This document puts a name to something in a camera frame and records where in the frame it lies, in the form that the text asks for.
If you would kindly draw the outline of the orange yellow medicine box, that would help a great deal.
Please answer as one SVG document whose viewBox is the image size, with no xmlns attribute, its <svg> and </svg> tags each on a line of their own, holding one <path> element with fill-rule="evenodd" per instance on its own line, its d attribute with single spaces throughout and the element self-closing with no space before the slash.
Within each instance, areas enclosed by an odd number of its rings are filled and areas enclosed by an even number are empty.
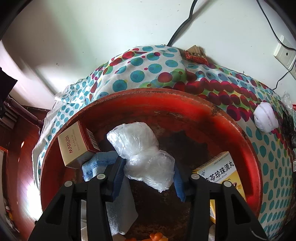
<svg viewBox="0 0 296 241">
<path fill-rule="evenodd" d="M 214 183 L 221 184 L 223 181 L 229 181 L 245 199 L 241 180 L 234 161 L 228 151 L 215 156 L 210 161 L 194 169 L 192 173 L 199 174 L 206 180 Z"/>
</svg>

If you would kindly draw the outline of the white towel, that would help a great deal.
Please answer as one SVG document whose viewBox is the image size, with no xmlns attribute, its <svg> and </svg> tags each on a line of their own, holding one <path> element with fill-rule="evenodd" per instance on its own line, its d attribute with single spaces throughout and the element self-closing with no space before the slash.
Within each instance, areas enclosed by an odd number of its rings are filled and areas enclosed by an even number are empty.
<svg viewBox="0 0 296 241">
<path fill-rule="evenodd" d="M 106 210 L 113 240 L 124 240 L 123 235 L 138 218 L 128 178 L 123 178 L 119 196 L 114 202 L 106 202 Z"/>
</svg>

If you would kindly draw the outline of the light blue cloth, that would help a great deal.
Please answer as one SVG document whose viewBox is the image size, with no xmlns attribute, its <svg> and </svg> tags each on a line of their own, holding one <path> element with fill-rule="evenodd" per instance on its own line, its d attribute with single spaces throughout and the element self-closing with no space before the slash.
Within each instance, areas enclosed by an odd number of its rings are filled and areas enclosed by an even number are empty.
<svg viewBox="0 0 296 241">
<path fill-rule="evenodd" d="M 118 153 L 116 151 L 98 152 L 82 165 L 83 179 L 89 181 L 98 174 L 104 173 L 107 166 L 116 162 Z"/>
</svg>

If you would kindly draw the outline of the orange rubber chick toy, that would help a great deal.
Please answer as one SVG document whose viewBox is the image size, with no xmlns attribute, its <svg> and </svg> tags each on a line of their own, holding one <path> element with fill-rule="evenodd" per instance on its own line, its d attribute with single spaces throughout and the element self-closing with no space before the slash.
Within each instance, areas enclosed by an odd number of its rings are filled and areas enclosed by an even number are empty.
<svg viewBox="0 0 296 241">
<path fill-rule="evenodd" d="M 157 232 L 157 233 L 151 233 L 149 235 L 149 238 L 146 238 L 141 241 L 168 241 L 168 240 L 169 239 L 165 237 L 161 232 Z M 125 241 L 137 241 L 137 239 L 133 237 L 133 238 L 125 239 Z"/>
</svg>

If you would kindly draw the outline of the red cream Marubi box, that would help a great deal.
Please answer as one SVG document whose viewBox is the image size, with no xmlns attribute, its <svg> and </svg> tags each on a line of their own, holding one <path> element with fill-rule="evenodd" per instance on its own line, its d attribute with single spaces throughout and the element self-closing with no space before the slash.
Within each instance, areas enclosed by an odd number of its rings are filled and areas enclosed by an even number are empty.
<svg viewBox="0 0 296 241">
<path fill-rule="evenodd" d="M 60 133 L 58 142 L 64 165 L 68 168 L 80 169 L 101 151 L 93 133 L 80 121 Z"/>
</svg>

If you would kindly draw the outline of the round red rusty tray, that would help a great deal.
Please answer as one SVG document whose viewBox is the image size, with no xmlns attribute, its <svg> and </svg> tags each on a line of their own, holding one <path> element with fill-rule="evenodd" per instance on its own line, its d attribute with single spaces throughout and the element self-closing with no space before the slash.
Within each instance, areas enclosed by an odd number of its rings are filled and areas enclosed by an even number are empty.
<svg viewBox="0 0 296 241">
<path fill-rule="evenodd" d="M 245 131 L 225 111 L 204 97 L 170 89 L 132 89 L 96 100 L 67 122 L 80 121 L 90 129 L 103 151 L 112 149 L 106 135 L 123 123 L 144 122 L 154 132 L 159 147 L 190 169 L 212 157 L 230 153 L 255 215 L 262 203 L 259 161 Z M 170 240 L 184 240 L 189 205 L 182 204 L 174 187 L 157 192 L 142 182 L 130 182 L 138 218 L 128 235 L 144 237 L 160 231 Z"/>
</svg>

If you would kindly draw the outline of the white rolled sock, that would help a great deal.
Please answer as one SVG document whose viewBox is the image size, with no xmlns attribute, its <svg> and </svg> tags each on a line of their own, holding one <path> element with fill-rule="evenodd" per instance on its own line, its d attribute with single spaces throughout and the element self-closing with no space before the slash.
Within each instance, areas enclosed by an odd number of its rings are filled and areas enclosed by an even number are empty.
<svg viewBox="0 0 296 241">
<path fill-rule="evenodd" d="M 254 123 L 264 133 L 270 133 L 279 127 L 273 108 L 268 102 L 261 102 L 254 111 Z"/>
</svg>

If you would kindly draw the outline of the black plastic bag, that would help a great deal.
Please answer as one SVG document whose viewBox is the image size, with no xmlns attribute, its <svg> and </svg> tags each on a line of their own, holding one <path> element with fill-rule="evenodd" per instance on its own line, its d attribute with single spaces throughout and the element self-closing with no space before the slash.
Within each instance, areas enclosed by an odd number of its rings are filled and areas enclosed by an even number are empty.
<svg viewBox="0 0 296 241">
<path fill-rule="evenodd" d="M 285 111 L 283 112 L 283 132 L 285 136 L 288 137 L 288 140 L 290 142 L 290 147 L 292 149 L 296 148 L 295 144 L 295 125 L 293 122 L 293 118 L 291 115 L 286 113 Z"/>
</svg>

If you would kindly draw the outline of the small clear plastic bag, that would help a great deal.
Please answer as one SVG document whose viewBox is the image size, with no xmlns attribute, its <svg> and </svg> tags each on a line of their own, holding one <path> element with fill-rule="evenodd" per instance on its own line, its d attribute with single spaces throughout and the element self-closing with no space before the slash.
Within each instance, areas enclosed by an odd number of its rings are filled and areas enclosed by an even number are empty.
<svg viewBox="0 0 296 241">
<path fill-rule="evenodd" d="M 293 108 L 293 104 L 292 104 L 292 101 L 290 99 L 290 94 L 288 92 L 284 92 L 283 96 L 281 97 L 281 101 L 282 103 L 285 105 L 287 111 L 290 113 L 290 114 L 293 114 L 293 112 L 295 111 L 294 108 Z"/>
</svg>

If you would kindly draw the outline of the black hanging clothes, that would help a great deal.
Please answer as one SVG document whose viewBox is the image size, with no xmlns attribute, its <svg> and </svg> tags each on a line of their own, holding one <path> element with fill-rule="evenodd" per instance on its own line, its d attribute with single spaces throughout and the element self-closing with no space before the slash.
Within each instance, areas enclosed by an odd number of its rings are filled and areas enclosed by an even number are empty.
<svg viewBox="0 0 296 241">
<path fill-rule="evenodd" d="M 9 93 L 17 83 L 17 80 L 7 75 L 1 68 L 0 70 L 0 100 L 1 107 L 4 104 L 4 101 L 8 97 Z"/>
</svg>

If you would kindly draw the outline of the polka dot bed sheet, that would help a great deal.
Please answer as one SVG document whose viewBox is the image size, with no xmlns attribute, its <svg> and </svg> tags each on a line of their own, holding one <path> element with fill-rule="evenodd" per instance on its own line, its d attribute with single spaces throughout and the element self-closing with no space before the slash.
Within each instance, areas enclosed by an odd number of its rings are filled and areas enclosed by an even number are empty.
<svg viewBox="0 0 296 241">
<path fill-rule="evenodd" d="M 270 239 L 278 238 L 284 224 L 295 215 L 295 149 L 283 132 L 283 112 L 289 112 L 281 96 L 242 73 L 187 61 L 178 49 L 165 45 L 130 49 L 55 95 L 32 153 L 34 182 L 40 183 L 49 144 L 74 114 L 102 97 L 133 88 L 169 88 L 204 97 L 243 128 L 262 170 L 263 201 L 258 219 Z M 270 133 L 261 132 L 254 123 L 253 113 L 261 102 L 270 103 L 278 120 L 279 127 Z"/>
</svg>

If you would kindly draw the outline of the red snack wrapper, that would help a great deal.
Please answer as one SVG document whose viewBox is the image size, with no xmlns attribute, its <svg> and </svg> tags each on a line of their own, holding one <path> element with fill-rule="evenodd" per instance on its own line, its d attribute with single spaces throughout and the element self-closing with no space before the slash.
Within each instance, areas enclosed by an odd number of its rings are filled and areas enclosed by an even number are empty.
<svg viewBox="0 0 296 241">
<path fill-rule="evenodd" d="M 206 55 L 196 45 L 193 45 L 185 51 L 185 58 L 198 64 L 209 65 Z"/>
</svg>

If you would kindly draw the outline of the white wall socket plate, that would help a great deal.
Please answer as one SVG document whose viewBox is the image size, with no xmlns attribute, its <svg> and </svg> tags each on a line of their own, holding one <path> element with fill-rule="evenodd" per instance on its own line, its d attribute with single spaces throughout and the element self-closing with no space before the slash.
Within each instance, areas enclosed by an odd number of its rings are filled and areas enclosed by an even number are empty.
<svg viewBox="0 0 296 241">
<path fill-rule="evenodd" d="M 290 71 L 290 74 L 295 78 L 295 47 L 292 47 L 289 41 L 281 35 L 280 43 L 276 46 L 274 57 Z"/>
</svg>

